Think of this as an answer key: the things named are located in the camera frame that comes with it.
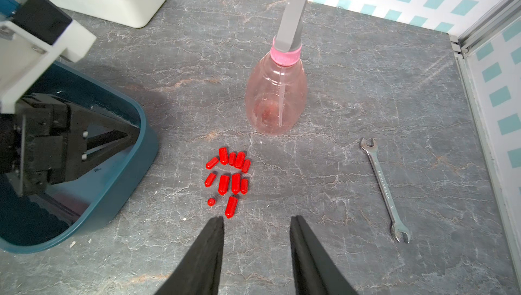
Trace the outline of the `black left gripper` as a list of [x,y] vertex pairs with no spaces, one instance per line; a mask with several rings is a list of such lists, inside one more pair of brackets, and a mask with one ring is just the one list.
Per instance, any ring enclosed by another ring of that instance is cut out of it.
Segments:
[[77,180],[133,146],[140,134],[124,120],[42,93],[22,97],[9,118],[11,145],[1,172],[19,197]]

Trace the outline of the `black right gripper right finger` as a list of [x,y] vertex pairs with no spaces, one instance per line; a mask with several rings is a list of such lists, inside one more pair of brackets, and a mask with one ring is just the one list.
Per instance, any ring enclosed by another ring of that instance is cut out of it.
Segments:
[[290,223],[294,285],[297,294],[356,294],[302,216]]

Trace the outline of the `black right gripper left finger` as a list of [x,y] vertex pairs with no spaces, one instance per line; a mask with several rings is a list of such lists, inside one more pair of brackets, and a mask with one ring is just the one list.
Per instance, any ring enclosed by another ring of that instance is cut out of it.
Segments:
[[223,261],[225,225],[211,218],[175,271],[157,294],[218,294]]

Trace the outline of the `red sleeve nine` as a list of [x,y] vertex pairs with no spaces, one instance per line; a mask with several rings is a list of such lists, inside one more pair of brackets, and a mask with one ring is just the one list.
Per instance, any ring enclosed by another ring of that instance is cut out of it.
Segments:
[[214,198],[210,198],[207,203],[210,207],[214,206],[216,204],[216,200]]

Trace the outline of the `teal plastic storage box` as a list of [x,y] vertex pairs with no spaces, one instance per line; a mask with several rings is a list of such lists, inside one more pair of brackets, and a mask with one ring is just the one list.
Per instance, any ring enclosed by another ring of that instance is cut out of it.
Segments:
[[[33,93],[50,94],[124,120],[140,128],[140,134],[133,146],[77,180],[48,185],[43,193],[19,197],[12,187],[12,179],[1,172],[1,249],[7,252],[40,252],[76,233],[104,227],[122,209],[157,155],[157,135],[142,107],[126,95],[72,69],[70,63],[62,57],[56,59],[22,97]],[[8,139],[12,138],[9,117],[15,113],[1,113],[1,165],[8,162],[5,150],[11,145]]]

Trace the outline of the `red sleeve three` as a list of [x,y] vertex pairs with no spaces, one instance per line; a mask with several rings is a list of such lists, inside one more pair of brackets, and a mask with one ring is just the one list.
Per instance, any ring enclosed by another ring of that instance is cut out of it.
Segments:
[[235,196],[231,196],[228,200],[227,207],[225,209],[225,216],[228,219],[231,219],[235,213],[237,208],[238,199]]

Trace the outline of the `red sleeve five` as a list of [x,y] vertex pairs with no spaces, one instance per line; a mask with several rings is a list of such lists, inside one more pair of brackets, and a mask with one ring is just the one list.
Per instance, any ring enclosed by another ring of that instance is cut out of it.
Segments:
[[229,190],[230,176],[223,174],[221,175],[219,184],[218,184],[218,194],[224,196],[227,194]]

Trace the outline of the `red sleeve four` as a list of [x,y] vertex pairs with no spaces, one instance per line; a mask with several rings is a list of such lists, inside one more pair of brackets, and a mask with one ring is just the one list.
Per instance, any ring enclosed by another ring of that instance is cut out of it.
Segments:
[[211,172],[208,175],[208,177],[206,178],[206,180],[204,181],[205,187],[211,187],[216,178],[217,178],[217,174],[214,172]]

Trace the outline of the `red sleeve six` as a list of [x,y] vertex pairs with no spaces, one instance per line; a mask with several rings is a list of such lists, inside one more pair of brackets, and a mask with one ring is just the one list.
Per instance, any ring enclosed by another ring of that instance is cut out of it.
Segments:
[[235,173],[231,177],[231,191],[237,195],[241,191],[241,174]]

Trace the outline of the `red sleeve seven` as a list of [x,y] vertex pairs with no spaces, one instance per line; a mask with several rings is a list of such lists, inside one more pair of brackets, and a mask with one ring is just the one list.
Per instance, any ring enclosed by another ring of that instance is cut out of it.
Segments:
[[249,180],[247,178],[241,179],[240,187],[241,187],[241,189],[240,189],[241,194],[243,194],[243,195],[247,194],[248,188],[249,188]]

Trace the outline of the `red sleeve eight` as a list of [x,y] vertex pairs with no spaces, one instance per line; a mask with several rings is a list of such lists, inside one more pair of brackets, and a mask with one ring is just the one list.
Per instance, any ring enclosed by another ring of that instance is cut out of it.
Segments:
[[220,162],[218,157],[214,157],[206,163],[206,169],[213,169]]

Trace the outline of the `red sleeve one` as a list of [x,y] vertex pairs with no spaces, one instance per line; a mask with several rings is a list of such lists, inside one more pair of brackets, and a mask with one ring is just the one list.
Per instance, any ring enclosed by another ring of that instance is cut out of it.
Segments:
[[250,169],[251,161],[249,159],[246,159],[242,165],[242,172],[244,174],[248,173],[248,170]]

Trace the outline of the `red sleeve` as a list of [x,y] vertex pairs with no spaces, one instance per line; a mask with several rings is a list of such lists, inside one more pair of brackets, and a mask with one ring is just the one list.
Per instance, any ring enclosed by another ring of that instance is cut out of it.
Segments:
[[236,162],[236,153],[235,152],[231,152],[229,154],[229,165],[230,166],[235,166],[235,162]]
[[245,159],[246,159],[246,154],[244,152],[237,153],[234,167],[237,169],[242,169]]
[[229,154],[226,147],[221,147],[218,150],[218,157],[222,165],[226,166],[229,163]]

